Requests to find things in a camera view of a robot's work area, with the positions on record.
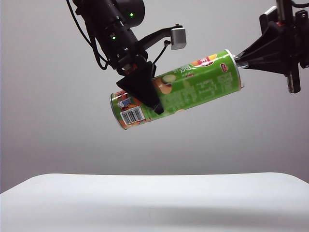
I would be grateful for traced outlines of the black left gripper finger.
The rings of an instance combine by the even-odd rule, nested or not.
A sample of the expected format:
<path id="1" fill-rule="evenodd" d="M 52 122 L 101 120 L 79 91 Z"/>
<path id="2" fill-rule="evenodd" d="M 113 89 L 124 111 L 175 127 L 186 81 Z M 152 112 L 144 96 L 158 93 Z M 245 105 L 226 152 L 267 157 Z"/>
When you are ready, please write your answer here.
<path id="1" fill-rule="evenodd" d="M 152 82 L 155 70 L 156 66 L 151 61 L 148 61 L 130 71 L 116 84 L 160 115 L 164 112 L 164 108 Z"/>

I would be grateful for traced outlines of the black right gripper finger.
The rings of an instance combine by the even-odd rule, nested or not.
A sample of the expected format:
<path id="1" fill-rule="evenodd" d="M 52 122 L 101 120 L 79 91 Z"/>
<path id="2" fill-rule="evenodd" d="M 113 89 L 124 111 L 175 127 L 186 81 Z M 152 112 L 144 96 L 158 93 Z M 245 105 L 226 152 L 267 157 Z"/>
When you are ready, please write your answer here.
<path id="1" fill-rule="evenodd" d="M 238 60 L 289 60 L 290 25 L 280 21 L 260 21 L 261 36 L 237 55 Z"/>
<path id="2" fill-rule="evenodd" d="M 240 58 L 247 69 L 260 70 L 284 75 L 299 75 L 298 60 L 291 55 L 271 54 L 259 58 Z"/>

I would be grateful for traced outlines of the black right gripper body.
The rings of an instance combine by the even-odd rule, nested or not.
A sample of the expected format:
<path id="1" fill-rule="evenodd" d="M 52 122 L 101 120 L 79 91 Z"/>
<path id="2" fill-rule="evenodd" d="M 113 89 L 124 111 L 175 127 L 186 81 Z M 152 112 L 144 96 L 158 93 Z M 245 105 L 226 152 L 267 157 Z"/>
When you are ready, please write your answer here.
<path id="1" fill-rule="evenodd" d="M 298 66 L 309 67 L 309 12 L 308 3 L 296 3 L 293 0 L 278 0 L 259 17 L 259 21 L 280 21 L 290 25 L 290 55 L 298 60 Z M 288 91 L 298 93 L 301 90 L 300 75 L 285 75 Z"/>

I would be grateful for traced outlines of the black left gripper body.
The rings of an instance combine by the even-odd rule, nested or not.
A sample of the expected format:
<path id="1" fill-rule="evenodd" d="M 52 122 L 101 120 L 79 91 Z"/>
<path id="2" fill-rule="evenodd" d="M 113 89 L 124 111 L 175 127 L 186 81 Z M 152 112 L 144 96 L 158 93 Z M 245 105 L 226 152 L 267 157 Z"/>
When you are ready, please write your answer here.
<path id="1" fill-rule="evenodd" d="M 139 63 L 146 62 L 148 53 L 139 45 L 139 42 L 111 41 L 108 46 L 109 64 L 118 73 L 129 73 Z"/>

